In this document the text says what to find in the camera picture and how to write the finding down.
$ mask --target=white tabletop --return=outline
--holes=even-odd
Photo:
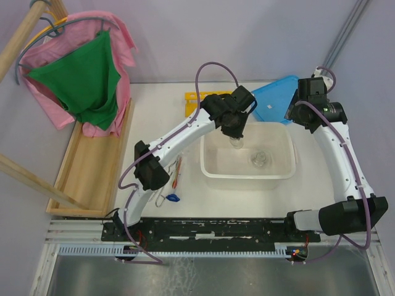
[[[242,83],[248,90],[265,83]],[[234,90],[234,83],[201,83],[200,91]],[[193,83],[132,84],[131,96],[135,112],[130,128],[123,170],[134,159],[134,146],[139,140],[149,143],[161,137],[185,117],[186,92]],[[255,121],[251,115],[249,121]],[[185,149],[181,176],[177,187],[179,202],[166,200],[160,208],[149,202],[143,216],[158,217],[222,217],[273,218],[284,217],[295,210],[319,209],[332,204],[333,189],[325,159],[309,131],[294,123],[287,125],[296,147],[295,175],[284,180],[272,191],[236,191],[209,188],[200,168],[199,145],[196,141]],[[130,173],[125,181],[133,180]],[[118,190],[115,206],[124,207],[130,189]]]

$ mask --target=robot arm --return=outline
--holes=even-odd
[[[239,86],[230,95],[212,94],[201,102],[201,109],[194,121],[191,122],[193,117],[190,116],[166,135],[148,145],[143,141],[138,142],[135,145],[135,160],[148,153],[150,148],[156,147],[156,149],[136,164],[137,190],[127,205],[126,224],[132,226],[140,220],[152,192],[165,186],[170,178],[164,168],[185,147],[219,127],[226,136],[242,138],[247,118],[256,106],[255,97],[243,86]]]
[[[301,79],[298,83],[298,89],[285,118],[304,126],[316,138],[330,171],[336,203],[319,210],[288,213],[286,222],[289,229],[290,231],[323,231],[327,235],[366,231],[365,209],[359,187],[364,188],[368,197],[371,227],[374,227],[388,209],[386,198],[376,197],[366,181],[349,140],[346,114],[341,104],[329,102],[326,98],[327,90],[323,78]],[[345,143],[341,143],[338,136],[311,108],[304,105],[304,102],[317,109],[336,128]],[[135,176],[138,186],[126,206],[126,224],[132,226],[138,223],[152,192],[166,185],[170,177],[164,167],[177,154],[194,140],[219,127],[226,136],[242,138],[247,118],[256,105],[254,96],[242,86],[230,95],[213,94],[201,102],[201,109],[195,121],[191,122],[192,117],[187,118],[168,134],[152,141],[149,145],[143,141],[138,142],[135,145],[135,160],[152,150],[154,152],[136,164]],[[169,140],[163,144],[164,139],[167,138]],[[342,147],[344,144],[347,145],[354,159],[355,169],[361,178],[360,185],[357,184],[353,167]]]
[[[376,197],[366,181],[350,142],[343,107],[340,103],[329,102],[326,93],[322,77],[299,80],[298,89],[285,118],[310,130],[317,140],[332,178],[336,203],[319,210],[288,213],[288,223],[299,231],[323,231],[327,235],[366,231],[367,222],[360,187],[368,197],[371,227],[374,227],[388,209],[388,203],[385,197]],[[338,134],[311,107],[318,110]],[[352,163],[343,146],[347,147],[353,159]]]

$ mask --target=white plastic tub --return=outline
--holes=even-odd
[[[201,138],[201,169],[210,187],[271,190],[295,174],[293,143],[285,125],[250,123],[243,134],[241,149],[235,149],[220,129]],[[259,152],[266,161],[256,162],[254,155]]]

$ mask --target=blue clip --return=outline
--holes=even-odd
[[[180,201],[180,198],[176,194],[169,194],[166,197],[166,199],[171,201],[171,202],[179,202]]]

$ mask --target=green cloth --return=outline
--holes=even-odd
[[[117,115],[115,90],[120,75],[108,31],[59,60],[34,68],[28,76],[47,86],[80,122],[106,130]]]

